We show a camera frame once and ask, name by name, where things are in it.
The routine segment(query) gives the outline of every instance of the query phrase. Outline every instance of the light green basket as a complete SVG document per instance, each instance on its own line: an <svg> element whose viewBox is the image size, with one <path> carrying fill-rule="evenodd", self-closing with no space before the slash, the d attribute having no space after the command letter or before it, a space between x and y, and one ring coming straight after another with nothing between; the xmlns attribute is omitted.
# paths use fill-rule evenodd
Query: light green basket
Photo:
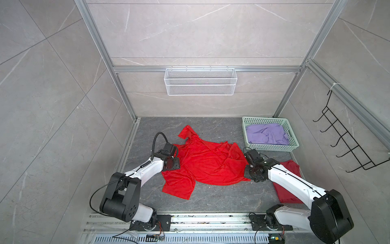
<svg viewBox="0 0 390 244"><path fill-rule="evenodd" d="M289 145L273 145L273 144L252 144L248 142L248 136L246 135L246 127L248 125L260 125L260 124L269 124L269 123L278 123L283 126L284 132L289 136ZM245 136L245 146L256 149L256 150L265 150L265 151L292 151L295 148L299 147L298 140L296 139L293 129L288 121L288 119L283 118L261 118L261 117L243 117L243 132Z"/></svg>

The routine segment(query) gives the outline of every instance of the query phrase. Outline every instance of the red cloth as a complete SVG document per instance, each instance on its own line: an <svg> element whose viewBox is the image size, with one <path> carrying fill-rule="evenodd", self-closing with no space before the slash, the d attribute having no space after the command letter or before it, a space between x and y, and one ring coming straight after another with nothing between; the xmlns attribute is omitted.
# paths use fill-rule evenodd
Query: red cloth
<svg viewBox="0 0 390 244"><path fill-rule="evenodd" d="M280 164L283 165L289 171L291 171L293 174L296 174L301 177L301 173L299 172L299 165L297 165L296 162L289 160L287 162L281 162ZM281 203L303 203L301 200L299 200L298 197L294 196L284 187L276 183L274 183L273 186L275 187L276 193L278 194L278 198Z"/></svg>
<svg viewBox="0 0 390 244"><path fill-rule="evenodd" d="M248 164L236 143L204 141L187 125L179 134L188 140L179 149L180 169L162 172L165 179L163 192L190 199L195 181L209 185L232 185L244 178Z"/></svg>

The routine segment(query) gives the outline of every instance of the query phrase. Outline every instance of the gray marble floor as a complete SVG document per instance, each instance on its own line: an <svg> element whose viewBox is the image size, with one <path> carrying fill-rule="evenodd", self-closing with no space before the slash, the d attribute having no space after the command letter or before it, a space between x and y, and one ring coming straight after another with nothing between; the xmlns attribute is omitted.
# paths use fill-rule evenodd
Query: gray marble floor
<svg viewBox="0 0 390 244"><path fill-rule="evenodd" d="M244 147L244 136L241 118L182 118L182 117L144 117L141 118L134 143L130 149L125 171L144 163L151 154L154 135L161 131L169 142L184 144L185 140L177 135L190 125L203 139L212 142L237 143ZM156 150L164 145L159 136ZM267 156L280 162L291 159L289 153L263 151ZM235 185L218 186L197 182L189 200L184 200L163 193L165 180L161 174L152 177L142 186L140 202L157 209L157 211L248 211L262 212L280 203L271 181L240 182ZM306 208L304 204L290 204L290 207ZM287 233L288 244L322 243L312 233Z"/></svg>

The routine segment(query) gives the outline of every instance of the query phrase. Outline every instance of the wire mesh basket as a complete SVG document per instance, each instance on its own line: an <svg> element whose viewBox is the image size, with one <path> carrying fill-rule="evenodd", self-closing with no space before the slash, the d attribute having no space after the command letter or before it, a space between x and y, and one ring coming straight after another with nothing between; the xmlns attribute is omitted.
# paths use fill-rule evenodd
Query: wire mesh basket
<svg viewBox="0 0 390 244"><path fill-rule="evenodd" d="M283 126L284 132L289 137L289 145L274 145L274 144L253 144L248 142L248 136L246 135L246 127L248 125L262 125L269 123L278 123ZM283 118L262 118L262 117L243 117L243 131L245 137L245 146L256 149L256 150L265 150L265 151L292 151L295 148L299 147L298 140L295 137L293 129L288 121L288 119Z"/></svg>
<svg viewBox="0 0 390 244"><path fill-rule="evenodd" d="M164 82L169 96L233 95L237 74L234 68L169 68Z"/></svg>

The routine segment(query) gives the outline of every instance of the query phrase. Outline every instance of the black mounting plate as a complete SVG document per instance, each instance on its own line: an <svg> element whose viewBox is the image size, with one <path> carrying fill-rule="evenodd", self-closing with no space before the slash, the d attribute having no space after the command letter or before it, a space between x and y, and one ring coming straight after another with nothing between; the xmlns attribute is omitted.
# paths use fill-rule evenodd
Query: black mounting plate
<svg viewBox="0 0 390 244"><path fill-rule="evenodd" d="M170 224L171 224L171 218L172 218L172 215L168 215L168 214L157 215L156 222L161 223L161 227L162 227L163 231L169 231ZM139 221L136 221L135 223L131 222L130 230L145 231L145 229L141 225L141 222L139 222ZM156 224L156 227L151 231L159 231L159 230L160 230L160 227L158 226L158 224Z"/></svg>
<svg viewBox="0 0 390 244"><path fill-rule="evenodd" d="M250 214L249 215L249 219L251 221L251 225L252 225L252 230L258 230L258 231L262 231L262 230L269 230L268 227L267 227L267 224L266 224L266 220L265 220L265 217L266 215L265 214ZM283 225L284 226L284 230L293 230L292 226L291 225ZM277 230L283 230L283 226L281 225Z"/></svg>

